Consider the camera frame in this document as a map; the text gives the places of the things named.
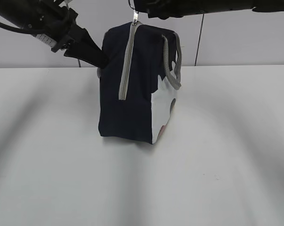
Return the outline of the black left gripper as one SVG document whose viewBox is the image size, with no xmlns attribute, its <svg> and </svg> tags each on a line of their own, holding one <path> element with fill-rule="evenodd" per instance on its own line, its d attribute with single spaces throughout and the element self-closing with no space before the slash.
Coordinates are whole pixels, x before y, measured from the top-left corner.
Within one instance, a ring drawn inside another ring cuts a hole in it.
<svg viewBox="0 0 284 226">
<path fill-rule="evenodd" d="M 105 68 L 108 56 L 93 41 L 88 31 L 76 23 L 78 13 L 69 0 L 38 0 L 36 11 L 44 30 L 36 38 L 50 46 L 52 52 L 66 50 L 65 57 L 75 58 L 98 68 Z"/>
</svg>

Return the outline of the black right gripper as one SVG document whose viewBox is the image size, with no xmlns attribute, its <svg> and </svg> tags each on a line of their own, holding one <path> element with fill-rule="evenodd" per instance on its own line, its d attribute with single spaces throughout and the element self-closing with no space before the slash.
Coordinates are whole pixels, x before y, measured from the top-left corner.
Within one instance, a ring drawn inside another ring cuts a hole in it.
<svg viewBox="0 0 284 226">
<path fill-rule="evenodd" d="M 135 0 L 133 3 L 138 12 L 159 19 L 252 8 L 251 0 Z"/>
</svg>

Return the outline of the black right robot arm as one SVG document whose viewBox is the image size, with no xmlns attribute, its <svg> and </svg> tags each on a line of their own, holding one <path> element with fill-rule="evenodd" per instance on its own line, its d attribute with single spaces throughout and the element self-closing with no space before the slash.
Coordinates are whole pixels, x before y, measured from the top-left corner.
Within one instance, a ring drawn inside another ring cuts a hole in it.
<svg viewBox="0 0 284 226">
<path fill-rule="evenodd" d="M 218 12 L 252 10 L 259 13 L 284 12 L 284 0 L 135 0 L 138 12 L 149 18 L 201 15 Z"/>
</svg>

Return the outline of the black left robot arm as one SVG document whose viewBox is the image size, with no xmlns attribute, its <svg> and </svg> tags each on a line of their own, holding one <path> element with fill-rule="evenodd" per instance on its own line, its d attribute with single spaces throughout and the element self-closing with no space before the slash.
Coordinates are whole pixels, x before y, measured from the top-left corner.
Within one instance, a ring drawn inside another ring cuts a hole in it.
<svg viewBox="0 0 284 226">
<path fill-rule="evenodd" d="M 78 13 L 61 0 L 0 0 L 0 16 L 13 25 L 0 22 L 7 31 L 31 35 L 52 52 L 64 51 L 98 68 L 105 68 L 108 57 L 92 40 L 88 31 L 76 23 Z"/>
</svg>

